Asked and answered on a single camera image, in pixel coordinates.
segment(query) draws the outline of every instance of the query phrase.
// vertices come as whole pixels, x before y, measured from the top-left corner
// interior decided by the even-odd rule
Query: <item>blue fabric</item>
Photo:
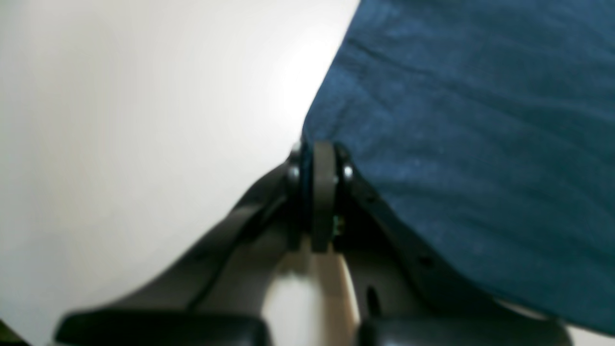
[[[615,334],[615,1],[363,0],[303,131],[478,287]]]

